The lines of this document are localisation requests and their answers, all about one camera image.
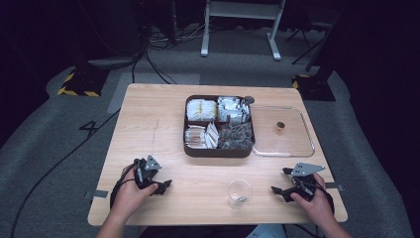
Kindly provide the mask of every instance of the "light wood tabletop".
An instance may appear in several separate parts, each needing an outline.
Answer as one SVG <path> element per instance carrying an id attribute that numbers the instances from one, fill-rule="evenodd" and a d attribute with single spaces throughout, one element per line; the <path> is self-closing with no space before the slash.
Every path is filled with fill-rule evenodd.
<path id="1" fill-rule="evenodd" d="M 241 159 L 189 157 L 182 137 L 185 100 L 191 95 L 249 95 L 255 99 L 252 106 L 296 108 L 303 115 L 315 151 L 309 157 L 261 157 L 255 153 Z M 270 143 L 262 136 L 256 141 Z M 135 158 L 146 159 L 148 155 L 162 166 L 154 180 L 172 179 L 172 184 L 164 195 L 150 196 L 128 225 L 308 223 L 309 218 L 295 202 L 285 202 L 271 190 L 272 186 L 293 187 L 282 169 L 294 168 L 298 162 L 324 166 L 326 170 L 319 175 L 325 182 L 334 181 L 294 88 L 136 83 L 127 89 L 97 185 L 97 190 L 109 192 L 106 198 L 93 198 L 88 215 L 91 225 L 102 225 L 108 215 L 111 191 L 122 169 Z M 228 186 L 234 179 L 244 179 L 253 187 L 253 197 L 242 209 L 228 205 Z M 327 190 L 334 198 L 336 218 L 346 221 L 348 214 L 338 190 Z"/>

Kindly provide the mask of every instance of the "transparent lid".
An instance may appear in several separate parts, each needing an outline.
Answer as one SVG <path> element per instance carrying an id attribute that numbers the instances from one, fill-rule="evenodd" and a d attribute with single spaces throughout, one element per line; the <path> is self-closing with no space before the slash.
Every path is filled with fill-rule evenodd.
<path id="1" fill-rule="evenodd" d="M 315 153 L 302 113 L 294 107 L 251 105 L 256 143 L 262 157 L 311 157 Z"/>

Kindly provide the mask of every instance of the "black base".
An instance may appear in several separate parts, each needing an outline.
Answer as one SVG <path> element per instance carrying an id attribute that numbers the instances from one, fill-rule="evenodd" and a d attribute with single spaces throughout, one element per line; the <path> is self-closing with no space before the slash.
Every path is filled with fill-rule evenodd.
<path id="1" fill-rule="evenodd" d="M 74 96 L 100 96 L 110 70 L 82 72 L 73 69 L 62 84 L 58 94 Z"/>
<path id="2" fill-rule="evenodd" d="M 317 81 L 315 75 L 297 74 L 291 77 L 293 87 L 300 92 L 302 100 L 336 101 L 327 81 Z"/>

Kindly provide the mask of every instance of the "box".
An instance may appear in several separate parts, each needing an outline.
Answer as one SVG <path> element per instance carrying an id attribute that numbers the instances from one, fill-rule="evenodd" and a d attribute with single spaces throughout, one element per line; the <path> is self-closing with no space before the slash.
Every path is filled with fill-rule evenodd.
<path id="1" fill-rule="evenodd" d="M 224 95 L 191 95 L 185 101 L 185 111 L 184 111 L 184 127 L 183 127 L 183 147 L 185 153 L 190 157 L 203 157 L 203 158 L 245 158 L 250 155 L 253 148 L 250 149 L 194 149 L 190 148 L 185 144 L 185 131 L 189 128 L 188 125 L 197 125 L 207 127 L 210 122 L 207 121 L 188 121 L 188 117 L 186 114 L 187 111 L 187 104 L 192 99 L 205 99 L 205 100 L 214 100 L 217 102 L 219 96 Z M 218 130 L 220 130 L 221 126 L 227 124 L 229 122 L 221 122 L 218 118 L 214 121 L 214 124 Z M 256 142 L 256 137 L 254 134 L 254 126 L 253 126 L 253 118 L 251 116 L 250 119 L 251 123 L 251 130 L 252 130 L 252 142 Z"/>

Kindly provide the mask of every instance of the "glass cup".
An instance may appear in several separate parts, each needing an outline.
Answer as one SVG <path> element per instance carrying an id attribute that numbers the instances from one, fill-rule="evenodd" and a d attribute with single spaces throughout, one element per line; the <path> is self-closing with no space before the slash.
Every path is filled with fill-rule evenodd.
<path id="1" fill-rule="evenodd" d="M 229 206 L 241 209 L 253 197 L 253 187 L 243 179 L 235 179 L 229 184 L 228 196 Z"/>

